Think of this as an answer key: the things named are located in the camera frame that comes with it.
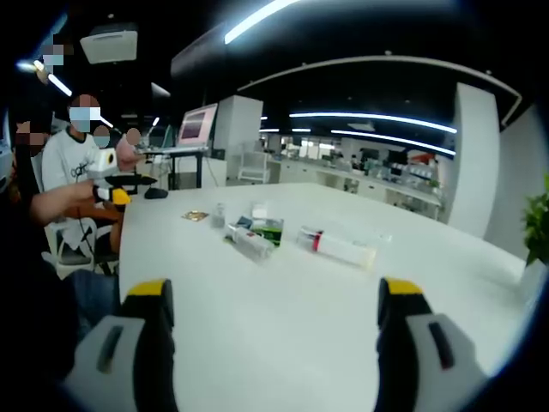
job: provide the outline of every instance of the small glass vial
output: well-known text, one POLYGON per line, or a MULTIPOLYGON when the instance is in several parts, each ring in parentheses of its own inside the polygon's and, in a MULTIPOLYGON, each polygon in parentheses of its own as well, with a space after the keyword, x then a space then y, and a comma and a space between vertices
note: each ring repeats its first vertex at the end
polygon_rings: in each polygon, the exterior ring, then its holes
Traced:
POLYGON ((217 203, 212 213, 212 226, 222 229, 225 227, 225 204, 217 203))

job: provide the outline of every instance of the green plant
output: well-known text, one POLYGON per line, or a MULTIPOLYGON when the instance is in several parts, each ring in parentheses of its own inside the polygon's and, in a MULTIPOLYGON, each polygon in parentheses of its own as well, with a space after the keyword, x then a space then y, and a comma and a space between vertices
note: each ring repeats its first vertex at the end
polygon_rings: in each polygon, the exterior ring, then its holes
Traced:
POLYGON ((529 250, 527 264, 536 259, 549 264, 549 174, 545 178, 545 187, 546 192, 542 195, 528 197, 528 208, 524 214, 524 243, 529 250))

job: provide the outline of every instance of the black mouse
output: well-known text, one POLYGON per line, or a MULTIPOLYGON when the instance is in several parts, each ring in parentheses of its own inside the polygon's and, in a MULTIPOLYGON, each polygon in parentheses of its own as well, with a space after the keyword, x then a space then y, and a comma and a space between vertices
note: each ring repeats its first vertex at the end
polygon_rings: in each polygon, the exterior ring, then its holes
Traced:
POLYGON ((146 199, 164 199, 166 197, 168 197, 168 191, 157 189, 156 187, 149 187, 145 192, 146 199))

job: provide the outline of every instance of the ceiling light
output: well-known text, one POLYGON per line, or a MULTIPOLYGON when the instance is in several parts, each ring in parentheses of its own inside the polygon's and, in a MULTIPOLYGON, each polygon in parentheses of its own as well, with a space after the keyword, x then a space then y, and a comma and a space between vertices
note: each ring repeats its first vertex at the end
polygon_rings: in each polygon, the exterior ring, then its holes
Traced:
POLYGON ((430 148, 431 150, 436 150, 437 152, 445 153, 447 155, 453 155, 453 156, 455 155, 455 151, 453 150, 448 150, 446 148, 439 148, 438 146, 432 146, 427 143, 415 142, 414 140, 400 139, 399 137, 374 135, 372 133, 360 133, 358 131, 344 131, 344 130, 332 130, 332 133, 335 133, 337 135, 375 137, 376 139, 390 140, 391 142, 406 143, 406 144, 411 144, 413 146, 419 146, 421 148, 430 148))
POLYGON ((349 123, 347 126, 349 126, 351 129, 355 129, 355 130, 359 130, 359 131, 368 131, 370 133, 376 131, 376 128, 374 127, 372 122, 349 123))
POLYGON ((159 86, 155 82, 151 82, 151 89, 153 90, 153 95, 155 96, 162 96, 162 97, 170 97, 171 94, 168 92, 165 88, 159 86))
POLYGON ((61 90, 63 93, 67 94, 69 97, 72 96, 72 92, 68 87, 66 87, 59 79, 55 77, 53 74, 48 75, 48 80, 55 84, 59 90, 61 90))
POLYGON ((107 126, 109 126, 111 129, 114 127, 114 126, 112 125, 112 123, 109 122, 108 120, 106 120, 103 116, 100 117, 100 120, 101 120, 104 124, 106 124, 107 126))
POLYGON ((26 71, 27 73, 33 73, 36 71, 36 66, 29 62, 17 62, 16 66, 20 71, 26 71))
POLYGON ((432 129, 438 129, 448 131, 449 133, 457 133, 457 130, 442 126, 441 124, 424 122, 423 120, 416 120, 415 118, 398 118, 396 116, 385 116, 383 114, 369 114, 369 113, 341 113, 341 112, 315 112, 315 113, 294 113, 290 115, 291 118, 378 118, 380 120, 392 120, 394 122, 416 124, 418 126, 430 127, 432 129))
POLYGON ((274 0, 272 3, 267 4, 262 9, 259 9, 253 15, 250 15, 240 24, 238 24, 233 30, 225 35, 225 44, 228 45, 233 40, 235 40, 240 34, 245 32, 251 27, 254 27, 258 22, 263 19, 266 19, 270 15, 276 13, 279 10, 284 9, 290 4, 296 3, 299 0, 274 0))
POLYGON ((44 69, 44 65, 39 60, 34 60, 33 64, 34 64, 34 67, 36 67, 38 70, 43 70, 44 69))

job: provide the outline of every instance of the white table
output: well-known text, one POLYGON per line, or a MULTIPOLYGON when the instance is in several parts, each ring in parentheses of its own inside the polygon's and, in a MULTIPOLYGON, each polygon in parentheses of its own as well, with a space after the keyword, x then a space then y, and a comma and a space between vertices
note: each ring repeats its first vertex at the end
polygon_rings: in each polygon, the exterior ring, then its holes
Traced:
POLYGON ((494 374, 522 332, 513 283, 524 262, 480 239, 384 203, 314 184, 256 185, 136 198, 124 217, 121 295, 172 279, 174 386, 180 410, 365 411, 377 400, 381 275, 419 284, 435 312, 475 342, 494 374), (209 219, 181 218, 218 202, 232 220, 251 201, 285 219, 281 247, 261 265, 222 241, 209 219), (301 225, 351 239, 393 235, 377 273, 299 249, 301 225))

